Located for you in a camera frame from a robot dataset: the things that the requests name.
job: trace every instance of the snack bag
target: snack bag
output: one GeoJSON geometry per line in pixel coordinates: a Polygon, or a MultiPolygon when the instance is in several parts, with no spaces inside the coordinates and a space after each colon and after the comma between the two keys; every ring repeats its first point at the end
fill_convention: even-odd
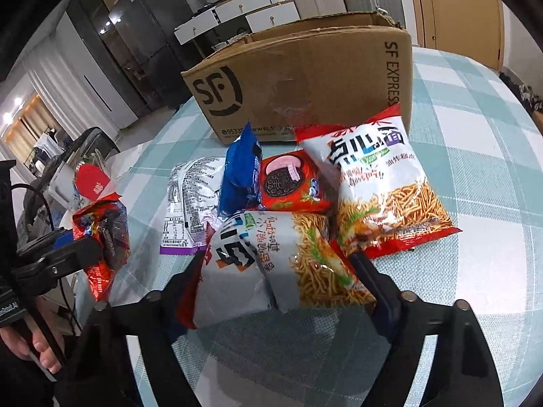
{"type": "Polygon", "coordinates": [[[259,209],[325,213],[332,204],[324,198],[317,173],[317,166],[303,150],[264,159],[259,209]]]}
{"type": "Polygon", "coordinates": [[[319,214],[234,215],[208,246],[194,325],[275,308],[372,308],[375,298],[331,249],[327,237],[328,220],[319,214]]]}
{"type": "Polygon", "coordinates": [[[110,194],[73,215],[73,239],[92,237],[104,249],[98,263],[85,270],[96,301],[108,299],[115,274],[130,256],[127,210],[119,199],[110,194]]]}
{"type": "Polygon", "coordinates": [[[316,126],[297,141],[339,185],[337,229],[345,253],[371,259],[459,232],[428,184],[395,104],[357,127],[316,126]]]}
{"type": "Polygon", "coordinates": [[[221,225],[217,205],[224,163],[224,157],[202,157],[173,168],[161,254],[192,255],[206,249],[206,226],[221,225]]]}
{"type": "Polygon", "coordinates": [[[261,161],[262,149],[251,130],[251,124],[247,122],[240,137],[226,152],[219,216],[230,217],[238,211],[258,206],[261,161]]]}

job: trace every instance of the refrigerator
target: refrigerator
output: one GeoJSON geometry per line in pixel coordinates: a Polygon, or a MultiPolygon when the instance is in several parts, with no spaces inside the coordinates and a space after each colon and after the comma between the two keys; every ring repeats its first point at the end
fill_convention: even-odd
{"type": "Polygon", "coordinates": [[[186,0],[117,0],[111,23],[134,55],[139,68],[166,105],[177,108],[191,96],[181,72],[202,58],[193,44],[180,45],[177,26],[193,17],[186,0]]]}

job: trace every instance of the floor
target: floor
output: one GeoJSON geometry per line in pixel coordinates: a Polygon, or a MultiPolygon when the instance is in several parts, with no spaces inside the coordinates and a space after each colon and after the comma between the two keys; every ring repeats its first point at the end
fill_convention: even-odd
{"type": "Polygon", "coordinates": [[[175,110],[162,107],[119,131],[115,143],[125,151],[155,138],[162,127],[172,118],[175,110]]]}

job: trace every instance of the checkered tablecloth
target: checkered tablecloth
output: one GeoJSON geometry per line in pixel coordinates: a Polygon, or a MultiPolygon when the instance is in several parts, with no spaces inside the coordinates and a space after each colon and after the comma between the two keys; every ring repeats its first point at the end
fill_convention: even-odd
{"type": "MultiPolygon", "coordinates": [[[[505,404],[516,407],[543,372],[543,138],[486,67],[435,50],[413,52],[410,140],[463,232],[376,265],[426,301],[471,303],[505,404]]],[[[264,156],[292,147],[264,145],[264,156]]],[[[113,284],[112,304],[138,301],[184,270],[188,257],[158,254],[170,170],[224,153],[192,99],[119,180],[132,256],[113,284]]],[[[84,313],[88,293],[80,292],[78,303],[84,313]]],[[[408,406],[419,405],[434,348],[429,338],[408,406]]],[[[174,349],[204,407],[344,407],[360,406],[388,345],[363,310],[349,308],[236,319],[190,331],[174,349]]],[[[130,354],[142,399],[154,407],[136,341],[130,354]]]]}

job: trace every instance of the human hand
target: human hand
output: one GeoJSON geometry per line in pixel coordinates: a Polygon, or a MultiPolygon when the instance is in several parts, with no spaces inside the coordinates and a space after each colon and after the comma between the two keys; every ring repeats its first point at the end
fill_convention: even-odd
{"type": "MultiPolygon", "coordinates": [[[[64,339],[62,338],[62,335],[60,334],[60,331],[53,320],[53,314],[48,308],[47,303],[41,297],[36,298],[35,301],[43,319],[51,329],[56,342],[58,342],[59,346],[64,351],[64,339]]],[[[28,328],[32,332],[32,344],[36,351],[40,353],[38,358],[41,365],[48,369],[51,373],[57,373],[61,368],[61,364],[45,340],[42,332],[31,317],[26,317],[25,321],[28,328]]],[[[4,341],[4,344],[15,354],[15,356],[21,358],[22,360],[31,359],[28,344],[13,327],[7,326],[0,328],[0,337],[4,341]]]]}

